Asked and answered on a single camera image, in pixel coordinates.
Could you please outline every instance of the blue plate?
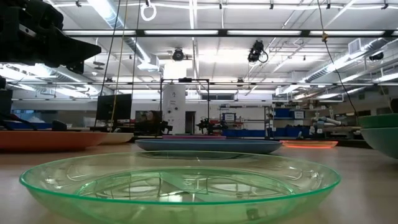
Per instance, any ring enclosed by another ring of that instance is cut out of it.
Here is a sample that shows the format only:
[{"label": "blue plate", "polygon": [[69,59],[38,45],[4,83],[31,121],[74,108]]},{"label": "blue plate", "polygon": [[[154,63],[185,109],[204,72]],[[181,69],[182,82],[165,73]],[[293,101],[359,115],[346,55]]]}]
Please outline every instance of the blue plate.
[{"label": "blue plate", "polygon": [[277,141],[144,139],[136,144],[147,151],[217,151],[268,154],[280,148]]}]

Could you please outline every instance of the orange plate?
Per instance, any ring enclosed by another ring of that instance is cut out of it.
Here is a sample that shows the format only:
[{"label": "orange plate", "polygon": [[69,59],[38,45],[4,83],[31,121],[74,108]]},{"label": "orange plate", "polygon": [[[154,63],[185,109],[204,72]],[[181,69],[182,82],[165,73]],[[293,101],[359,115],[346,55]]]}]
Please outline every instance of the orange plate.
[{"label": "orange plate", "polygon": [[0,131],[0,151],[77,151],[96,146],[106,133],[70,131]]},{"label": "orange plate", "polygon": [[282,140],[286,147],[330,149],[337,145],[338,141],[303,141],[303,140]]}]

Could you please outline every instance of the white pillar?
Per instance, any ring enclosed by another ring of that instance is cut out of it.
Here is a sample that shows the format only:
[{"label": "white pillar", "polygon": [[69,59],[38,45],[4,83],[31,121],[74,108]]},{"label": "white pillar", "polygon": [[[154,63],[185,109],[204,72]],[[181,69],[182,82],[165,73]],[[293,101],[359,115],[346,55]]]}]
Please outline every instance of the white pillar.
[{"label": "white pillar", "polygon": [[[164,67],[164,78],[185,78],[187,68],[182,63],[171,62]],[[163,120],[173,126],[171,134],[185,133],[185,85],[170,83],[163,90]]]},{"label": "white pillar", "polygon": [[185,133],[185,85],[169,84],[163,91],[163,119],[173,126],[172,134]]}]

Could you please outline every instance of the wooden table surface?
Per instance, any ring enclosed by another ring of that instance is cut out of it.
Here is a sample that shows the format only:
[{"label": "wooden table surface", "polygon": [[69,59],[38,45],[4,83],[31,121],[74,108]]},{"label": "wooden table surface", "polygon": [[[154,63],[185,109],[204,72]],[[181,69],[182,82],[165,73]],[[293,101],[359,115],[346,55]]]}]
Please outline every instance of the wooden table surface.
[{"label": "wooden table surface", "polygon": [[[57,159],[140,151],[133,144],[96,146],[83,152],[0,154],[0,223],[76,224],[38,204],[19,181],[25,170]],[[343,181],[312,212],[284,224],[385,224],[398,221],[398,160],[372,149],[279,149],[274,154],[306,159],[337,170]]]}]

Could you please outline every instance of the computer screen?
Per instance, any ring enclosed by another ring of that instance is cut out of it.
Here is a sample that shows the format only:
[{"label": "computer screen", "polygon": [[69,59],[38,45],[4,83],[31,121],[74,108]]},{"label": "computer screen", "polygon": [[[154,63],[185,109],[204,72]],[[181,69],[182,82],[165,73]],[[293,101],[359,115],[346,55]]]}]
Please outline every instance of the computer screen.
[{"label": "computer screen", "polygon": [[0,90],[0,113],[9,115],[12,104],[12,90]]},{"label": "computer screen", "polygon": [[[99,96],[97,102],[97,120],[112,120],[113,104],[115,95]],[[131,94],[117,95],[116,107],[113,120],[130,119],[131,117]]]}]

